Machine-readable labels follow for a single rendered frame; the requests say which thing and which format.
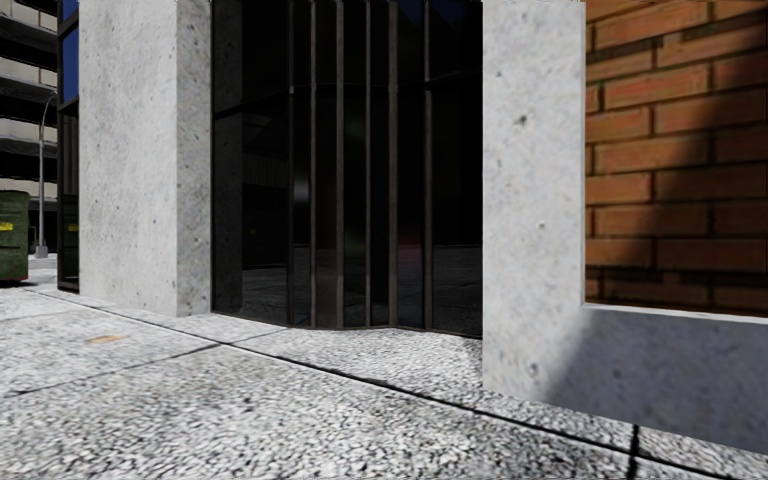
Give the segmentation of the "grey street lamp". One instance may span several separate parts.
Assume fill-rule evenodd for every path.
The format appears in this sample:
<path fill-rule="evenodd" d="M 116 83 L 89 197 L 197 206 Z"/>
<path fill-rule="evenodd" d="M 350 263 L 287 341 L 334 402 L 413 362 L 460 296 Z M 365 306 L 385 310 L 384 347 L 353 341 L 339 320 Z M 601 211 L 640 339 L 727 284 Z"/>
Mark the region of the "grey street lamp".
<path fill-rule="evenodd" d="M 34 256 L 36 259 L 45 259 L 48 257 L 48 247 L 45 240 L 45 167 L 44 167 L 44 147 L 45 147 L 45 120 L 52 101 L 57 94 L 51 91 L 45 101 L 43 115 L 38 130 L 38 240 L 35 247 Z"/>

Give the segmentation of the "green dumpster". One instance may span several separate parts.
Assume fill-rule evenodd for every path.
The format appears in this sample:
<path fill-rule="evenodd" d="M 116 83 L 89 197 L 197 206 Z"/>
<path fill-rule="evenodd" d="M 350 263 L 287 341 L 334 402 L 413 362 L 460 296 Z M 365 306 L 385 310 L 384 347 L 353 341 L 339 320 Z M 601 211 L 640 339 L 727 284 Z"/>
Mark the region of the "green dumpster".
<path fill-rule="evenodd" d="M 0 190 L 0 282 L 28 278 L 30 195 Z"/>

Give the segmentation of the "pale banded concrete building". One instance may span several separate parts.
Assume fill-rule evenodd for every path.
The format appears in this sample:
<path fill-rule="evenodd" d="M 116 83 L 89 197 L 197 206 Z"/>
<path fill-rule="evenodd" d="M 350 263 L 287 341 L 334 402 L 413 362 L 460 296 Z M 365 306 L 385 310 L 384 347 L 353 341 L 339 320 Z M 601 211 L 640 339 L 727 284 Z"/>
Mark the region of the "pale banded concrete building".
<path fill-rule="evenodd" d="M 57 0 L 0 0 L 0 190 L 25 191 L 29 244 L 38 235 L 38 130 L 45 101 L 57 93 Z M 57 100 L 45 120 L 45 240 L 57 249 Z"/>

